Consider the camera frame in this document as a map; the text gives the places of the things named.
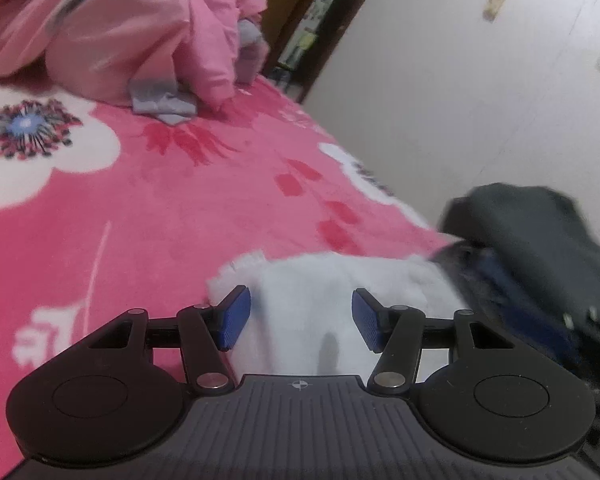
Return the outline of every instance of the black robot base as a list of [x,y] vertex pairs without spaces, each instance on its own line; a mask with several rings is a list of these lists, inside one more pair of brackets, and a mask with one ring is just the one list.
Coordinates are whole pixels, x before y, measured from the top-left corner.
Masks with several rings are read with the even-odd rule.
[[[24,461],[10,480],[594,480],[578,458],[588,387],[469,310],[427,319],[365,289],[352,314],[382,352],[357,376],[246,376],[219,351],[250,312],[237,287],[171,319],[132,309],[21,380],[7,419]],[[187,383],[152,364],[180,348]],[[450,364],[415,383],[423,348]]]

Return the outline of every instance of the ribbed gray surface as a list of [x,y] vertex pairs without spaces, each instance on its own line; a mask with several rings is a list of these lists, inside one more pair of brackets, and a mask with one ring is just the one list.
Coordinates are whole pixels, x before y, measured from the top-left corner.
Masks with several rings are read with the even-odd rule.
[[593,480],[572,458],[537,467],[472,462],[443,447],[402,400],[374,397],[355,377],[248,376],[198,400],[173,436],[144,456],[91,470],[25,462],[10,480]]

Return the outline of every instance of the red leaf pattern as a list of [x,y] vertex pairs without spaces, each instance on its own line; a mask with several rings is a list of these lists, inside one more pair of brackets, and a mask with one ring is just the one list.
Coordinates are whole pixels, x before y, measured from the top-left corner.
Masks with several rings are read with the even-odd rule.
[[196,166],[211,164],[208,155],[227,158],[222,150],[239,153],[239,150],[222,142],[211,131],[198,126],[196,123],[170,127],[152,121],[144,127],[142,135],[147,139],[147,151],[157,150],[161,155],[164,155],[167,148],[174,142]]
[[146,149],[148,152],[157,148],[161,155],[167,152],[171,144],[171,129],[158,122],[152,122],[144,127],[142,134],[146,137]]
[[291,173],[276,175],[274,180],[285,196],[301,196],[304,194],[301,184]]
[[319,171],[314,170],[314,168],[309,166],[307,163],[302,162],[301,160],[293,160],[292,158],[288,158],[286,161],[292,168],[294,168],[294,170],[304,176],[307,180],[315,181],[322,178],[322,174]]
[[360,217],[344,202],[329,200],[325,204],[345,224],[356,225],[360,223]]
[[358,244],[335,220],[318,222],[317,230],[329,247],[337,253],[362,255]]
[[177,128],[173,133],[173,140],[183,152],[189,155],[189,158],[193,161],[194,165],[207,165],[209,163],[209,159],[206,158],[205,152],[202,150],[202,145],[200,145],[200,142],[196,137],[192,136],[190,133],[183,132],[181,129]]

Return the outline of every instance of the blue gripper pad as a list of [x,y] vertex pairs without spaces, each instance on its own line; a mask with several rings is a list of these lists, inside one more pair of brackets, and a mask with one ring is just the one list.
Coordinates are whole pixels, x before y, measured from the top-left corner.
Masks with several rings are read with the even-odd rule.
[[251,313],[251,293],[245,286],[234,288],[216,307],[218,310],[218,350],[226,352],[234,347]]
[[365,288],[357,288],[351,297],[351,313],[369,350],[382,352],[392,331],[388,310]]

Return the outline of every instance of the white sheet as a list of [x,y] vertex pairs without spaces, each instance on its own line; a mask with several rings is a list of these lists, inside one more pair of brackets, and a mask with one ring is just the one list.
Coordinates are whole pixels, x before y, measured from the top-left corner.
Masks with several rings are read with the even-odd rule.
[[[465,308],[436,264],[405,260],[306,254],[267,261],[247,254],[208,282],[217,304],[235,285],[251,290],[251,317],[230,361],[243,374],[357,374],[366,382],[378,360],[351,317],[351,294],[367,288],[384,306],[407,304],[428,317],[451,318]],[[447,364],[448,351],[423,351],[418,380]]]

